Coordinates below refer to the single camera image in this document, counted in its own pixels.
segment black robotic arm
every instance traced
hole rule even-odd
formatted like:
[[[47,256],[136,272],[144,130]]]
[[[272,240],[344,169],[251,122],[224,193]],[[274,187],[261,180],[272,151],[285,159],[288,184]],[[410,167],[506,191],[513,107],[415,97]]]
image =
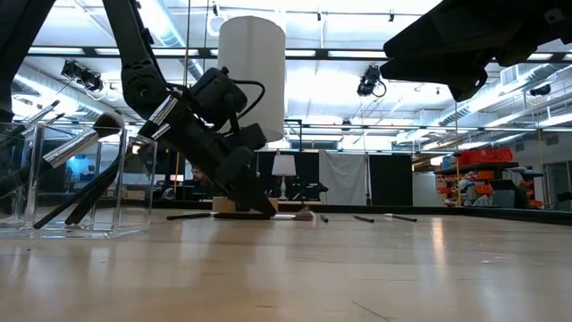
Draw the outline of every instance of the black robotic arm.
[[[54,2],[0,3],[0,16],[11,18],[7,28],[0,31],[0,86],[9,86]],[[262,148],[266,140],[258,124],[239,128],[237,114],[245,109],[248,100],[228,77],[228,70],[210,69],[190,89],[166,83],[150,46],[150,33],[140,19],[137,1],[103,0],[103,4],[122,59],[126,103],[148,120],[177,89],[180,94],[176,106],[163,119],[170,128],[160,140],[170,143],[191,164],[201,168],[231,199],[273,216],[275,209],[249,168],[253,150]],[[0,94],[6,92],[10,92],[9,88],[0,89]],[[9,102],[10,96],[4,95],[3,99]],[[218,133],[227,121],[231,122],[232,131]],[[207,127],[205,122],[214,127]]]

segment white curtain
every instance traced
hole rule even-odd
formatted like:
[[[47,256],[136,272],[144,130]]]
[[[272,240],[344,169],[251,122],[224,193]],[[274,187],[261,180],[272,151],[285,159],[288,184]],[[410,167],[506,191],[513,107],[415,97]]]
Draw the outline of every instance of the white curtain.
[[[321,200],[328,205],[366,204],[366,167],[363,155],[320,150],[320,182],[330,190]]]

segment clear acrylic box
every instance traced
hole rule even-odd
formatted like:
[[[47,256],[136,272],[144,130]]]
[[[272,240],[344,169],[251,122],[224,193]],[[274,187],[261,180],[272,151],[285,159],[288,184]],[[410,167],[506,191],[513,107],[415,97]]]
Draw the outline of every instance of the clear acrylic box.
[[[29,159],[31,141],[26,136],[33,134],[34,130],[25,131],[23,135],[10,135],[17,130],[18,124],[0,123],[0,177],[7,177],[26,164]],[[24,227],[23,202],[26,196],[26,187],[22,186],[0,197],[0,236],[4,233],[19,231]]]
[[[22,156],[30,164],[29,182],[20,188],[21,194],[17,196],[21,206],[15,208],[10,226],[0,228],[0,237],[116,238],[148,229],[156,164],[154,141],[122,130],[100,139],[62,165],[40,171],[42,156],[88,129],[90,126],[83,125],[35,127],[24,142],[28,149],[26,156]],[[113,183],[98,185],[101,197],[94,207],[83,212],[86,215],[78,224],[65,223],[79,204],[76,200],[41,228],[34,227],[113,164],[118,165],[117,175],[111,174]],[[81,194],[79,200],[95,200],[93,195]]]

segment ceiling beam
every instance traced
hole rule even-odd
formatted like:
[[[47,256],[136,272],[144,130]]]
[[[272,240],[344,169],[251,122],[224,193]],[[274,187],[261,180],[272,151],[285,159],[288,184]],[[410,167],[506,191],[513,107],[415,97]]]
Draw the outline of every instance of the ceiling beam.
[[[159,49],[156,57],[160,59],[185,58],[185,48],[154,48]],[[190,48],[189,58],[216,59],[217,48]],[[287,48],[286,60],[308,61],[389,61],[385,52],[378,49],[342,49],[342,48]],[[86,57],[86,58],[120,58],[116,47],[32,47],[28,52],[31,57]],[[569,52],[537,52],[522,64],[561,63],[572,64]]]

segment wooden table surface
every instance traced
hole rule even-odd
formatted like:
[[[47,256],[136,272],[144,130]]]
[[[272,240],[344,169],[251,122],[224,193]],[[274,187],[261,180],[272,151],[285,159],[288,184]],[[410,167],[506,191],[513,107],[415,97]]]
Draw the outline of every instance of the wooden table surface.
[[[570,227],[162,219],[182,213],[120,240],[1,240],[0,320],[572,320]]]

